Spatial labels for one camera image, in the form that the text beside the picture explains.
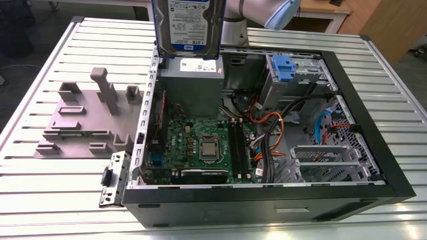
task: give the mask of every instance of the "ram slot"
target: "ram slot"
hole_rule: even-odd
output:
[[[238,143],[238,155],[239,155],[242,177],[250,179],[251,175],[250,175],[250,168],[248,168],[246,135],[243,133],[242,123],[235,124],[235,138]]]
[[[232,167],[232,176],[242,178],[242,166],[239,163],[239,150],[236,143],[236,124],[234,122],[228,122],[228,145],[231,152],[231,167]]]

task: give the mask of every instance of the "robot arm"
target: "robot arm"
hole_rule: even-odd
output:
[[[299,10],[302,0],[228,0],[223,18],[222,44],[243,45],[248,40],[247,19],[264,28],[282,30]]]

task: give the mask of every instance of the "cpu socket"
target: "cpu socket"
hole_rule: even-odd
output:
[[[220,159],[220,146],[218,138],[199,140],[199,159],[212,164]]]

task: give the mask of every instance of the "motherboard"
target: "motherboard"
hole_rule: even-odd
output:
[[[159,185],[186,184],[183,179],[191,179],[192,184],[252,183],[256,179],[247,146],[254,127],[239,120],[170,120],[166,151],[150,153],[151,168],[144,175]]]

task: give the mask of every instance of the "open computer tower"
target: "open computer tower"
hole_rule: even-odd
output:
[[[224,47],[202,60],[155,49],[151,60],[102,208],[146,227],[266,224],[336,221],[415,196],[332,52]]]

